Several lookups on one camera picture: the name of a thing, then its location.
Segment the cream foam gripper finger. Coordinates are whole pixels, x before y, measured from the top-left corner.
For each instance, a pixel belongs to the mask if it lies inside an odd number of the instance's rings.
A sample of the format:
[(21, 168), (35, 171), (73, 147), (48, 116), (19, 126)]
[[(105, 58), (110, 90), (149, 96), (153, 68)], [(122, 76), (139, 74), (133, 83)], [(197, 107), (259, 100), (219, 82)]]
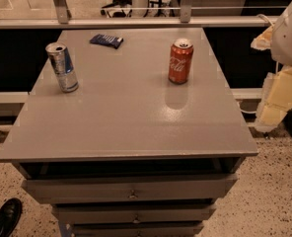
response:
[(261, 101), (255, 115), (255, 129), (271, 132), (292, 109), (292, 66), (283, 66), (277, 74), (268, 73), (264, 79)]
[(257, 36), (251, 43), (251, 48), (257, 50), (271, 49), (273, 26), (268, 27), (259, 36)]

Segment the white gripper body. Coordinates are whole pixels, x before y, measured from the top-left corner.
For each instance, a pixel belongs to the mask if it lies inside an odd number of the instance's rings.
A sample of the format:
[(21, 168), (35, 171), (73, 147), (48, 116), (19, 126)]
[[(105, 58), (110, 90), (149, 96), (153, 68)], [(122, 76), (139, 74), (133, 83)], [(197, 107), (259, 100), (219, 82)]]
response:
[(292, 66), (292, 2), (278, 17), (272, 31), (271, 57)]

